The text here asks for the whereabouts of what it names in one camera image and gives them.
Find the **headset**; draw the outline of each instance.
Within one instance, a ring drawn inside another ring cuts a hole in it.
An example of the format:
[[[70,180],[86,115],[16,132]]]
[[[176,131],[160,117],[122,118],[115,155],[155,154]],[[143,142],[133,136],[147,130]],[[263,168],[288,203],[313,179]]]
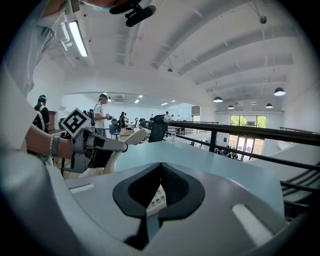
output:
[[[142,8],[139,3],[141,0],[133,0],[130,3],[123,4],[119,7],[112,8],[110,13],[113,15],[122,14],[129,10],[133,10],[130,13],[127,13],[125,17],[127,18],[126,26],[133,27],[134,25],[142,22],[143,20],[151,17],[157,10],[157,8],[153,5],[149,5],[146,8]]]

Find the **ceiling beam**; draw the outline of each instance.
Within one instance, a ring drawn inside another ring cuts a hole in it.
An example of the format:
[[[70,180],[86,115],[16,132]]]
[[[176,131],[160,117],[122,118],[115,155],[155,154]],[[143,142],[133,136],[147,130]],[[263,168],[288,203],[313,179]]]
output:
[[[198,76],[194,79],[196,85],[205,84],[207,82],[231,76],[237,73],[247,72],[250,70],[261,69],[265,67],[276,67],[276,66],[289,66],[293,65],[292,54],[279,54],[279,55],[267,55],[267,61],[262,58],[252,58],[243,62],[236,61],[236,64],[233,62],[229,66],[225,66],[220,70],[214,70],[213,72],[204,73],[201,76]]]
[[[167,51],[164,54],[163,51],[159,51],[156,58],[154,59],[153,67],[158,69],[161,64],[163,64],[166,59],[180,46],[184,41],[186,41],[190,36],[192,36],[196,31],[202,28],[204,25],[217,18],[218,16],[224,14],[225,12],[243,5],[243,0],[215,0],[208,1],[207,4],[202,6],[198,10],[198,13],[193,12],[189,19],[183,22],[183,24],[178,27],[178,29],[172,33],[172,37],[166,42],[170,46],[170,49],[165,49]]]
[[[224,41],[215,47],[208,49],[201,55],[197,56],[197,61],[191,60],[183,65],[178,72],[185,74],[203,63],[212,60],[213,58],[225,54],[234,49],[244,47],[249,44],[263,42],[265,40],[272,40],[276,38],[290,38],[297,37],[295,26],[293,24],[270,26],[264,30],[264,35],[261,29],[252,30],[246,34]]]

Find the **white ceiling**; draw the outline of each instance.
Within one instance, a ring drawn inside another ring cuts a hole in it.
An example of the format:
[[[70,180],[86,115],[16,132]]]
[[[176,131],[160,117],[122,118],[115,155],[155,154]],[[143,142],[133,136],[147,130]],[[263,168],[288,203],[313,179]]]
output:
[[[288,76],[295,64],[290,43],[298,31],[277,1],[255,1],[268,18],[264,25],[248,5],[252,1],[143,0],[141,5],[149,3],[157,7],[155,15],[132,28],[123,15],[81,5],[68,17],[78,20],[89,57],[80,57],[75,44],[68,51],[55,44],[51,58],[66,71],[130,68],[187,77],[212,99],[220,96],[231,103],[272,100],[276,87],[290,90]],[[170,62],[172,73],[167,71]],[[163,100],[143,101],[158,106]]]
[[[85,93],[84,95],[92,99],[93,101],[97,101],[101,93]],[[157,108],[167,108],[172,105],[179,104],[180,102],[176,101],[174,98],[159,98],[143,95],[142,98],[139,98],[138,94],[128,94],[128,93],[107,93],[110,97],[111,102],[108,105],[134,105],[138,107],[157,107]]]

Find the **white wall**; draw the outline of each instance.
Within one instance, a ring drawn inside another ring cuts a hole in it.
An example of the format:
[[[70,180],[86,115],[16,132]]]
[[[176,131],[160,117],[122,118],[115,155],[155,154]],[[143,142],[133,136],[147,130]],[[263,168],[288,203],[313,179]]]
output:
[[[213,106],[200,106],[200,121],[201,122],[218,122],[216,110]]]
[[[33,82],[34,87],[27,96],[27,101],[35,106],[40,95],[47,97],[46,107],[49,111],[57,112],[61,106],[64,94],[65,72],[50,59],[49,55],[44,54],[43,58],[36,66]],[[55,115],[55,128],[59,129],[59,115]]]
[[[170,116],[174,116],[174,120],[177,120],[179,115],[181,120],[192,121],[192,106],[188,103],[180,103],[169,106],[166,111],[169,112]]]
[[[293,52],[290,90],[283,105],[283,125],[320,133],[320,65],[317,53],[300,31]]]
[[[83,110],[90,110],[95,107],[98,101],[93,100],[92,98],[87,97],[85,94],[68,94],[62,97],[62,105],[66,107],[65,111],[59,111],[59,118],[65,118],[72,110],[75,108]],[[127,113],[129,122],[135,122],[136,118],[144,118],[149,120],[151,114],[164,115],[166,113],[165,108],[157,107],[145,107],[145,106],[136,106],[128,104],[114,104],[108,103],[103,105],[104,114],[108,113],[114,118],[118,119],[121,115],[121,112]]]

